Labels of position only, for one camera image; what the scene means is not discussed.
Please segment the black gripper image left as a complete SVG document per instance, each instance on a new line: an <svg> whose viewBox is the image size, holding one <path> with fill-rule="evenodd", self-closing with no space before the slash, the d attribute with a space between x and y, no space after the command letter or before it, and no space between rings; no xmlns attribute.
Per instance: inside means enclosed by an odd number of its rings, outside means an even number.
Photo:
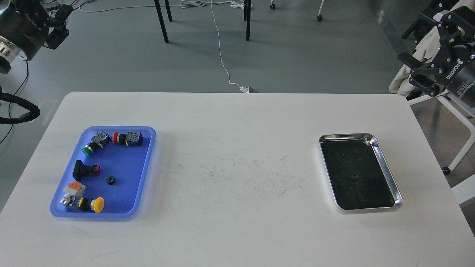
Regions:
<svg viewBox="0 0 475 267"><path fill-rule="evenodd" d="M1 61L17 56L31 60L43 46L57 49L68 37L66 19L73 12L63 4L49 17L39 0L5 0L1 3Z"/></svg>

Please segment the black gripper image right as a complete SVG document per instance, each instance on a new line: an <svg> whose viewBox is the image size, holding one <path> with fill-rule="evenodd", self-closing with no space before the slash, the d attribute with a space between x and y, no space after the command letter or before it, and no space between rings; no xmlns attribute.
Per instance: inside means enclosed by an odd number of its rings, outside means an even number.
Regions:
<svg viewBox="0 0 475 267"><path fill-rule="evenodd" d="M436 96L445 87L470 108L475 105L474 11L461 6L433 21L435 32L426 35L419 50L439 51L422 62L404 52L397 56L404 66L397 73L397 93L410 96L417 90Z"/></svg>

